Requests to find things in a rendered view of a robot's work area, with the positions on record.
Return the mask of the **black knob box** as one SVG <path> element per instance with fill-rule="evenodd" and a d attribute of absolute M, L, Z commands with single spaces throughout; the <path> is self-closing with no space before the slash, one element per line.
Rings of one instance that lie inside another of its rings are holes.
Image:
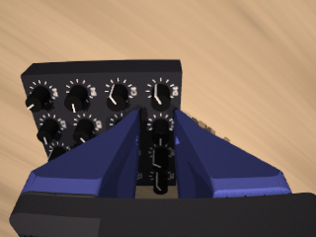
<path fill-rule="evenodd" d="M 180 59 L 42 62 L 20 76 L 46 162 L 139 110 L 136 185 L 153 186 L 157 195 L 176 186 L 173 130 L 174 110 L 181 109 Z"/>

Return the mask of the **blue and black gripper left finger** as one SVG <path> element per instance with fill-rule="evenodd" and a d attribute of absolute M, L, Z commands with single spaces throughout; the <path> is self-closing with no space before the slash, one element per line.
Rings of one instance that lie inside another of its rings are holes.
<path fill-rule="evenodd" d="M 32 170 L 21 194 L 135 198 L 139 137 L 139 110 L 133 110 L 107 131 Z"/>

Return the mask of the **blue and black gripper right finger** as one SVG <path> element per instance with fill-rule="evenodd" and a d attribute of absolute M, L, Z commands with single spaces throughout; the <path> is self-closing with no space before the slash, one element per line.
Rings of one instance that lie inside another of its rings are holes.
<path fill-rule="evenodd" d="M 174 151 L 178 198 L 292 194 L 281 170 L 205 130 L 181 110 L 174 114 Z"/>

